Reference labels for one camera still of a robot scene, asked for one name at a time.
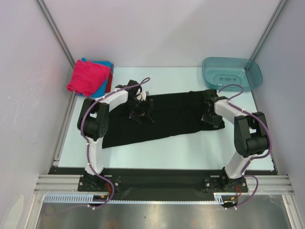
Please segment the black t shirt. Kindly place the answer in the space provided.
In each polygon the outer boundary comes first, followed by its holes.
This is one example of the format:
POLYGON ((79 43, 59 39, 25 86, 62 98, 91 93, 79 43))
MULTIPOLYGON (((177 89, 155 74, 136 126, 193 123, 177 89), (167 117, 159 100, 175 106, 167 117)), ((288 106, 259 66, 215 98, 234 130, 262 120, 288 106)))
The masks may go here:
POLYGON ((223 129, 224 121, 215 126, 202 120, 206 96, 206 91, 150 95, 148 99, 153 101, 152 120, 141 116, 135 121, 130 118, 129 103, 120 105, 110 111, 102 148, 223 129))

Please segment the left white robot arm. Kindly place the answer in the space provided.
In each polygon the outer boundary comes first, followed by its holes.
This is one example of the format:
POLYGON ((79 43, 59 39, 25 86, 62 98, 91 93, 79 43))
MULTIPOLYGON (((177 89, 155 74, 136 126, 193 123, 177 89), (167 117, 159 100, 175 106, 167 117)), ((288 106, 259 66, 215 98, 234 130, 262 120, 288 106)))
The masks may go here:
POLYGON ((108 179, 101 176, 104 170, 101 154, 103 139, 108 131, 110 111, 127 104, 129 118, 141 124, 143 119, 154 123, 153 100, 148 99, 142 85, 149 82, 144 78, 140 83, 130 80, 127 85, 118 85, 110 93, 97 99, 86 98, 82 104, 77 122, 81 136, 86 144, 85 176, 89 177, 89 186, 99 191, 108 179))

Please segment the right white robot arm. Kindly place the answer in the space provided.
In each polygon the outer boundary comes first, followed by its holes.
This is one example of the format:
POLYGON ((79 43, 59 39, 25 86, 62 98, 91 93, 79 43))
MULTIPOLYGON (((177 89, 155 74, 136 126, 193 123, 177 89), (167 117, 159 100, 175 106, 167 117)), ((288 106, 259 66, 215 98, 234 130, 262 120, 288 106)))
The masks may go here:
POLYGON ((216 90, 204 92, 204 112, 202 120, 219 127, 226 119, 234 125, 235 153, 222 169, 220 187, 232 191, 253 160, 268 157, 272 151, 272 140, 264 113, 250 113, 231 102, 225 96, 218 96, 216 90))

